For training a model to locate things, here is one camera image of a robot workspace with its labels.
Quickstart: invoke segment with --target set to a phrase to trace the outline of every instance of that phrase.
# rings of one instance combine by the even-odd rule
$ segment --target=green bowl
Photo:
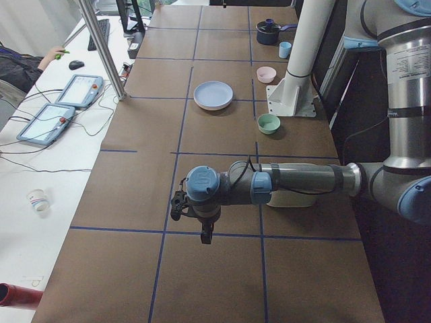
[[[266,135],[270,135],[277,131],[280,127],[280,119],[278,116],[273,114],[262,114],[257,119],[257,125],[259,126],[259,130],[261,133],[265,133]]]

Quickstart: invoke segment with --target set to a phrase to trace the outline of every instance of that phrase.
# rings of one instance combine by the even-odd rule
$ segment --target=white pole
[[[304,0],[286,76],[268,86],[269,113],[278,116],[315,116],[310,73],[335,0]]]

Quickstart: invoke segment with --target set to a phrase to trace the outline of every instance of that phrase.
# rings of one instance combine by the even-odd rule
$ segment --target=green object in hand
[[[61,50],[61,52],[64,52],[65,54],[70,54],[70,52],[68,50]],[[61,58],[60,54],[55,55],[55,59],[59,60]]]

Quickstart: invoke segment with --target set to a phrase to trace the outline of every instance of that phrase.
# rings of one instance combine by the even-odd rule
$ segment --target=chair
[[[0,98],[8,101],[15,108],[18,107],[26,95],[24,91],[0,79]]]

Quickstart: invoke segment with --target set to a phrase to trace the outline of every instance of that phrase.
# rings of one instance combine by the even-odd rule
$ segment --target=cooking pot
[[[290,28],[297,28],[298,24],[291,24],[281,27],[272,19],[266,19],[264,22],[259,22],[257,28],[257,42],[264,45],[274,45],[278,42],[278,34]]]

